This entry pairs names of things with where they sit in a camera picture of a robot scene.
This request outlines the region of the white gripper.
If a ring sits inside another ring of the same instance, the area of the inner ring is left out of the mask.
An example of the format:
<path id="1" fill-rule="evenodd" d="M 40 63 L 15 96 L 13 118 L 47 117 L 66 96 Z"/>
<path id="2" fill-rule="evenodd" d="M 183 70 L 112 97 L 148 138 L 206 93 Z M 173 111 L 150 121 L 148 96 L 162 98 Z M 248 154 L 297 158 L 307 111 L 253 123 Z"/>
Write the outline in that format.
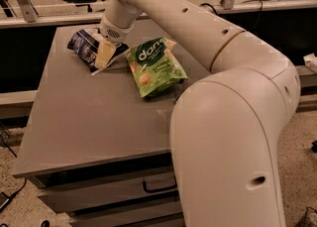
<path id="1" fill-rule="evenodd" d="M 95 60 L 95 66 L 98 69 L 102 69 L 107 67 L 110 59 L 116 51 L 116 46 L 111 42 L 123 43 L 130 34 L 132 28 L 120 28 L 115 26 L 107 19 L 106 16 L 103 16 L 100 21 L 99 29 L 101 35 L 108 40 L 104 40 L 99 43 L 97 58 Z"/>

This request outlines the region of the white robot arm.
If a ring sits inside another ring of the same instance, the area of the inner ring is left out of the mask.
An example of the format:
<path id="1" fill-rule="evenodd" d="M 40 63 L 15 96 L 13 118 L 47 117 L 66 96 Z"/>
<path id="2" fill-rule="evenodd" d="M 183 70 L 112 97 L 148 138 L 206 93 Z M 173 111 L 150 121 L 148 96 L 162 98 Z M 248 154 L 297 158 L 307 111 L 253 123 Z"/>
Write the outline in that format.
<path id="1" fill-rule="evenodd" d="M 277 141 L 299 102 L 296 67 L 186 0 L 109 0 L 102 34 L 127 35 L 141 13 L 208 71 L 180 95 L 170 119 L 185 226 L 285 227 Z"/>

